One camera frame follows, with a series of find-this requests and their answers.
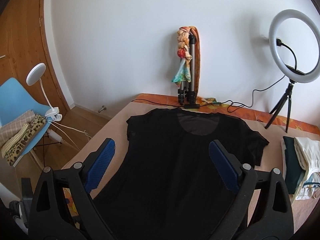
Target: blue chair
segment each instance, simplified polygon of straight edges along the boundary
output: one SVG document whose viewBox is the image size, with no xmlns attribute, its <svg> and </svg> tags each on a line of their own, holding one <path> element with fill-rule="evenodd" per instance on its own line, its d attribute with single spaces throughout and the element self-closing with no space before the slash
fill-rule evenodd
<svg viewBox="0 0 320 240">
<path fill-rule="evenodd" d="M 0 125 L 3 126 L 28 110 L 33 110 L 35 114 L 42 116 L 50 109 L 49 106 L 41 105 L 35 101 L 32 96 L 23 88 L 23 86 L 15 79 L 9 78 L 0 86 Z M 45 134 L 50 126 L 51 118 L 47 119 L 45 126 L 37 133 L 37 135 L 28 144 L 21 156 L 32 151 L 34 156 L 33 147 Z"/>
</svg>

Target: orange tablecloth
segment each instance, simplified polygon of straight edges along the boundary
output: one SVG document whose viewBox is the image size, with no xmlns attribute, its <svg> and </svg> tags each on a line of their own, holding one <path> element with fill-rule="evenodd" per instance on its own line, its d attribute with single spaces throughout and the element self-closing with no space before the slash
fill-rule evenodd
<svg viewBox="0 0 320 240">
<path fill-rule="evenodd" d="M 144 100 L 135 100 L 135 102 L 138 103 L 145 103 L 145 104 L 150 104 L 150 105 L 157 105 L 158 104 L 163 104 L 163 105 L 172 105 L 172 106 L 177 106 L 179 107 L 178 104 L 178 99 L 177 97 L 174 96 L 165 96 L 165 95 L 155 95 L 155 94 L 139 94 L 136 99 L 144 99 Z M 240 108 L 237 111 L 233 113 L 229 113 L 227 111 L 229 105 L 227 104 L 221 104 L 221 105 L 208 105 L 208 106 L 201 106 L 200 109 L 194 109 L 195 111 L 201 111 L 204 113 L 221 113 L 221 114 L 228 114 L 232 116 L 239 117 L 241 119 L 247 119 L 247 120 L 253 120 L 253 121 L 260 121 L 264 123 L 268 123 L 268 121 L 271 118 L 271 114 L 266 113 L 266 112 L 261 112 L 253 109 L 248 109 L 248 108 Z M 273 121 L 272 124 L 276 125 L 282 125 L 286 126 L 287 123 L 287 118 L 284 116 L 277 116 L 276 119 Z M 302 130 L 305 132 L 310 132 L 310 133 L 315 133 L 320 135 L 320 130 L 317 126 L 308 124 L 305 122 L 297 121 L 294 119 L 289 120 L 289 127 Z"/>
</svg>

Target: black tripod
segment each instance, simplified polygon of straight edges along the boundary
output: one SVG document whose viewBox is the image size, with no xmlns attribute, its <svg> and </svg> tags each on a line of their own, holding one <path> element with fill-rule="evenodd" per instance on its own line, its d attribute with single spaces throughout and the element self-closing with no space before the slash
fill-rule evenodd
<svg viewBox="0 0 320 240">
<path fill-rule="evenodd" d="M 279 114 L 280 110 L 284 106 L 284 103 L 287 101 L 287 99 L 289 99 L 289 102 L 288 102 L 288 117 L 287 117 L 287 124 L 286 124 L 286 127 L 285 127 L 285 132 L 286 133 L 288 132 L 289 120 L 290 120 L 290 112 L 291 112 L 291 95 L 292 95 L 292 88 L 293 88 L 293 84 L 294 83 L 295 82 L 290 79 L 290 83 L 288 84 L 288 88 L 286 89 L 284 95 L 281 97 L 279 102 L 276 104 L 276 106 L 270 112 L 270 114 L 272 114 L 273 112 L 274 112 L 274 114 L 271 117 L 270 121 L 265 126 L 266 129 L 269 128 L 269 126 L 272 124 L 272 122 L 274 121 L 274 119 L 277 117 L 277 115 Z"/>
</svg>

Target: black shirt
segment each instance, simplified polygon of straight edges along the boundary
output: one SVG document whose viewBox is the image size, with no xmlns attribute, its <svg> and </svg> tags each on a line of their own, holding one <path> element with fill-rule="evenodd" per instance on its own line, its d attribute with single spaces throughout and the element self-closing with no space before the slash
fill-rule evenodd
<svg viewBox="0 0 320 240">
<path fill-rule="evenodd" d="M 237 117 L 175 109 L 132 116 L 129 148 L 94 204 L 122 240 L 205 240 L 231 205 L 209 157 L 218 139 L 241 163 L 260 165 L 268 141 Z"/>
</svg>

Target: leopard print fabric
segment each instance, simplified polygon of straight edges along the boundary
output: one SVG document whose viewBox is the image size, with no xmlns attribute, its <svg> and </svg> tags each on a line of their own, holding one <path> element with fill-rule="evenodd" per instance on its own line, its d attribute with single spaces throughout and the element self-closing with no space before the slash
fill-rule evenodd
<svg viewBox="0 0 320 240">
<path fill-rule="evenodd" d="M 19 158 L 24 148 L 31 141 L 38 131 L 45 125 L 46 120 L 42 115 L 36 114 L 35 118 L 30 122 L 27 131 L 24 136 L 18 141 L 15 145 L 11 147 L 11 149 L 6 153 L 5 157 L 7 159 L 7 163 L 12 166 L 15 161 Z"/>
</svg>

